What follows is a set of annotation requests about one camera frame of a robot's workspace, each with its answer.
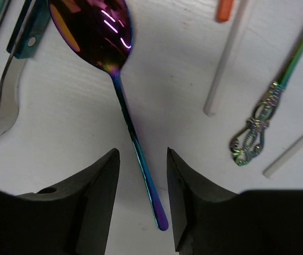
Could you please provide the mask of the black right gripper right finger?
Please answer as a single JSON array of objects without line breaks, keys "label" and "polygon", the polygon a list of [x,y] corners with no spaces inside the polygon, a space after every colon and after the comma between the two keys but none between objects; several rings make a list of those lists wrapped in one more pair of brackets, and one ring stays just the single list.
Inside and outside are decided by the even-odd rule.
[{"label": "black right gripper right finger", "polygon": [[303,254],[303,190],[233,193],[173,149],[167,182],[179,254]]}]

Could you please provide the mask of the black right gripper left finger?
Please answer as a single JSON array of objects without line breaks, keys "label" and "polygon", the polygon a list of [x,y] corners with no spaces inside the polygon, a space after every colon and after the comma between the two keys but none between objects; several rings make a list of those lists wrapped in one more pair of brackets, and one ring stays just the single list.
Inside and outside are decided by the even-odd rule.
[{"label": "black right gripper left finger", "polygon": [[36,193],[0,191],[0,254],[104,254],[120,154]]}]

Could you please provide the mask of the iridescent ornate handle spoon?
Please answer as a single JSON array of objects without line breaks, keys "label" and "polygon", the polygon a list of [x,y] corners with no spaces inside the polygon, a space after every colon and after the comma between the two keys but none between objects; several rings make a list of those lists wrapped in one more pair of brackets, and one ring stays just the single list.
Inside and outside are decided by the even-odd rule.
[{"label": "iridescent ornate handle spoon", "polygon": [[232,159],[237,166],[244,166],[256,158],[264,149],[265,131],[270,126],[279,107],[282,94],[286,90],[301,56],[303,55],[303,29],[293,45],[287,59],[276,78],[254,107],[245,126],[236,133],[229,143]]}]

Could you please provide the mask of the white chopstick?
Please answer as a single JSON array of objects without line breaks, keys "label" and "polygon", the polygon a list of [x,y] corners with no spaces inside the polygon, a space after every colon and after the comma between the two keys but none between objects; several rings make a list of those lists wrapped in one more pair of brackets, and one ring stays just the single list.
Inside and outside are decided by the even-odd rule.
[{"label": "white chopstick", "polygon": [[203,108],[207,116],[213,116],[218,111],[226,87],[225,83],[222,82],[223,75],[230,67],[232,58],[236,55],[236,49],[241,43],[241,38],[245,33],[255,5],[255,1],[240,1],[239,3]]},{"label": "white chopstick", "polygon": [[303,134],[291,144],[282,154],[278,156],[268,167],[263,170],[264,177],[269,179],[277,172],[285,163],[287,163],[301,148],[303,147]]}]

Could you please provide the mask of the iridescent purple spoon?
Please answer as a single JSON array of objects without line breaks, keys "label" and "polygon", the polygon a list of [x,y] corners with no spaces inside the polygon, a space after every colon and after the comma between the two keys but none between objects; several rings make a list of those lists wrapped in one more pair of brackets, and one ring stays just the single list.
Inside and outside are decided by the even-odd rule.
[{"label": "iridescent purple spoon", "polygon": [[51,18],[81,59],[112,79],[158,229],[169,227],[129,113],[120,72],[133,47],[133,23],[125,1],[48,1]]}]

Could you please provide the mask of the teal handle fork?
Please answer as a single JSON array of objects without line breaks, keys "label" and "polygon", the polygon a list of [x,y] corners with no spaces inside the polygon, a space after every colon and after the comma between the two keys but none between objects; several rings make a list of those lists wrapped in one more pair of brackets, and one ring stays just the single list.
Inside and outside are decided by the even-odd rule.
[{"label": "teal handle fork", "polygon": [[15,124],[19,115],[18,84],[26,61],[32,58],[50,21],[46,1],[25,1],[7,52],[10,54],[0,79],[0,136]]}]

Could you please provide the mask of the orange chopstick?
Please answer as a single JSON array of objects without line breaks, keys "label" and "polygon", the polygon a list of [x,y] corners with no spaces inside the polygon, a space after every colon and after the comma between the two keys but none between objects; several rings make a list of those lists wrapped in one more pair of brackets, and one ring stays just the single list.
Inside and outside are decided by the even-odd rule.
[{"label": "orange chopstick", "polygon": [[227,22],[230,19],[234,0],[219,0],[215,16],[217,22]]}]

